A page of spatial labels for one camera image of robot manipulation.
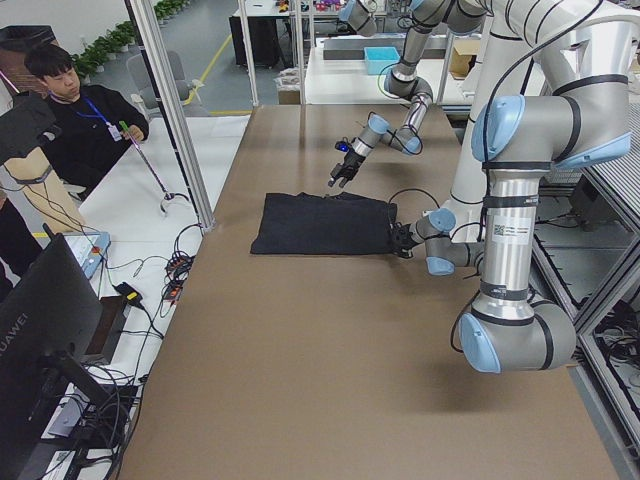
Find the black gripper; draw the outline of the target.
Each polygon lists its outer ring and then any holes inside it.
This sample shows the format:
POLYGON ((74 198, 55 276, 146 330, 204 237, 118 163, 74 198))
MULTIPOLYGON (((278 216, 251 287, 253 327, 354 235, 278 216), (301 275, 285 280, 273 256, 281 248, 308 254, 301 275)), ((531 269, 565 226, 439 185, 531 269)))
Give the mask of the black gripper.
POLYGON ((409 224, 396 222, 390 231, 391 250, 399 258, 409 259, 413 257, 414 240, 409 224))
POLYGON ((349 151, 343 161, 338 163, 330 172, 330 178, 327 182, 329 187, 333 187, 335 182, 340 180, 339 187, 344 189, 346 185, 356 176, 360 166, 364 163, 365 157, 349 151))

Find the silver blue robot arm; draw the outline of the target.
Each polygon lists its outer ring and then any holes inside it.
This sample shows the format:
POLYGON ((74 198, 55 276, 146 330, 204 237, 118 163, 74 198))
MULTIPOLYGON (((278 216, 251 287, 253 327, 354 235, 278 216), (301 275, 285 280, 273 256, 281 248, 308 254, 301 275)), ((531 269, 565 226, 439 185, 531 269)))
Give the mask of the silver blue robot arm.
POLYGON ((386 90, 412 104, 401 138, 416 153, 431 99, 418 56, 439 25, 488 26, 469 128, 447 202, 400 230, 428 270, 474 266, 480 286, 456 330, 480 372, 545 370, 573 355, 576 333, 529 273, 541 178, 612 161, 631 147, 628 70, 639 14, 608 1, 415 1, 386 90))
POLYGON ((429 83, 417 75, 417 66, 431 32, 444 23, 457 35, 467 35, 476 30, 484 20, 487 10, 476 1, 413 1, 408 15, 400 59, 386 70, 384 91, 409 102, 404 123, 397 129, 378 114, 368 117, 361 133, 352 140, 336 143, 345 153, 342 162, 330 172, 329 186, 345 184, 355 177, 366 157, 378 143, 383 143, 407 155, 417 155, 422 150, 419 129, 429 107, 433 103, 433 91, 429 83))

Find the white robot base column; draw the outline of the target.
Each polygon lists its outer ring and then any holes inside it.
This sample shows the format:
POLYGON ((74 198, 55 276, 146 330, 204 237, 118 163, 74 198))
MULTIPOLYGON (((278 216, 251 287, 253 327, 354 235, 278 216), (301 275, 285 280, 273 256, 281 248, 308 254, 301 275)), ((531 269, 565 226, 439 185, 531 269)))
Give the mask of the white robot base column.
POLYGON ((429 271, 449 275, 481 259, 486 267, 528 262, 539 203, 539 180, 549 163, 527 170, 533 100, 521 88, 533 46, 496 14, 486 43, 462 153, 442 208, 426 218, 429 271))

